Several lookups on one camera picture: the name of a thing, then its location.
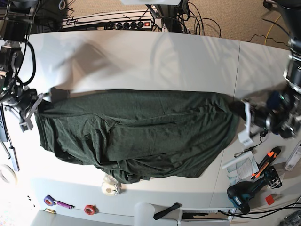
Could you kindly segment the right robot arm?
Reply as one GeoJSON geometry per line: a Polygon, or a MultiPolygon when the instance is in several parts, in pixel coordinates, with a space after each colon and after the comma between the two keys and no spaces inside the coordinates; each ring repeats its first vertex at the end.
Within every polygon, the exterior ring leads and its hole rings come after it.
{"type": "Polygon", "coordinates": [[[50,93],[38,94],[28,87],[36,73],[35,51],[29,36],[39,4],[38,0],[9,0],[0,30],[0,38],[4,41],[0,48],[0,101],[10,110],[17,110],[16,118],[22,131],[33,128],[31,116],[42,100],[50,96],[50,93]],[[19,73],[27,48],[32,54],[32,74],[23,82],[19,73]]]}

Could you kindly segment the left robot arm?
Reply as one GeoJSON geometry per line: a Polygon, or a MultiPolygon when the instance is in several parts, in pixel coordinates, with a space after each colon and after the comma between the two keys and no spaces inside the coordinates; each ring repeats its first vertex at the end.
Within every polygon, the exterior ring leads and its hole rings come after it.
{"type": "Polygon", "coordinates": [[[274,133],[284,139],[296,137],[301,128],[301,2],[299,0],[270,0],[281,14],[288,31],[290,53],[283,77],[286,86],[271,92],[266,103],[241,99],[230,104],[232,112],[241,117],[245,128],[238,139],[245,147],[253,144],[257,134],[274,133]]]}

